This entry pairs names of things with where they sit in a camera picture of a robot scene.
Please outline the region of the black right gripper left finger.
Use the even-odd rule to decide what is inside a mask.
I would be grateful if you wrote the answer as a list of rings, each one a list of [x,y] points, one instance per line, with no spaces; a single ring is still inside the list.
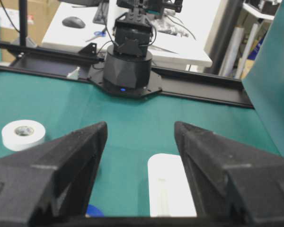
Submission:
[[[0,225],[85,216],[106,141],[99,122],[0,158]]]

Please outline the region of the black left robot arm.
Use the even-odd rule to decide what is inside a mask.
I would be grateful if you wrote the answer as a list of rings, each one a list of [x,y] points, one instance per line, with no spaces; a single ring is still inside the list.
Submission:
[[[148,47],[157,30],[147,13],[161,15],[164,9],[182,10],[182,1],[119,0],[128,9],[115,19],[115,40],[107,48],[102,68],[91,66],[87,80],[115,96],[141,98],[162,91],[161,76],[151,70],[152,53]]]

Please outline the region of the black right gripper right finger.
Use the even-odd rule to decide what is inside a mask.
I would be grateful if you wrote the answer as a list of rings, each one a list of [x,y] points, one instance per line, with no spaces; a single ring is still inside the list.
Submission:
[[[174,136],[198,216],[284,225],[284,157],[180,121]]]

